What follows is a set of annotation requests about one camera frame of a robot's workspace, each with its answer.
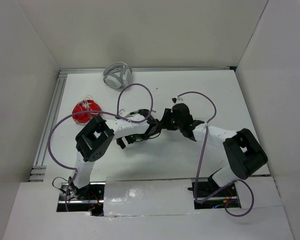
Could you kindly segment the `black wired headphones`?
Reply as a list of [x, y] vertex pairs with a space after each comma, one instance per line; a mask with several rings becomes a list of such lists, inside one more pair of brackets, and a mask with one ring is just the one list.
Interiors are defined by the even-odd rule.
[[133, 144], [136, 142], [142, 142], [142, 141], [146, 141], [146, 140], [152, 140], [155, 139], [157, 137], [159, 137], [161, 134], [161, 131], [155, 132], [154, 134], [133, 134], [133, 135], [129, 135], [129, 136], [125, 136], [124, 138], [126, 139], [128, 144]]

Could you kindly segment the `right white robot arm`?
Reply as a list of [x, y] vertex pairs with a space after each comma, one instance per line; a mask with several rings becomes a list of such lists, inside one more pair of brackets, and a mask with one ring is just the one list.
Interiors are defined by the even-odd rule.
[[185, 138], [202, 142], [203, 146], [210, 144], [224, 150], [225, 166], [207, 179], [208, 190], [213, 196], [220, 196], [226, 185], [234, 181], [246, 180], [268, 162], [268, 156], [249, 129], [234, 131], [210, 126], [193, 119], [184, 103], [166, 108], [160, 124], [164, 130], [180, 131]]

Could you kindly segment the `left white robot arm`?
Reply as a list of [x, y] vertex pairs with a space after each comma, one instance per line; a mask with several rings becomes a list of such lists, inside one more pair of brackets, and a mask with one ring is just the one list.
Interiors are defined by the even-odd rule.
[[77, 157], [75, 170], [69, 178], [69, 188], [76, 199], [82, 200], [88, 196], [94, 164], [105, 155], [112, 141], [124, 149], [126, 145], [146, 141], [161, 133], [160, 121], [147, 109], [131, 112], [124, 117], [127, 120], [105, 120], [95, 116], [75, 137]]

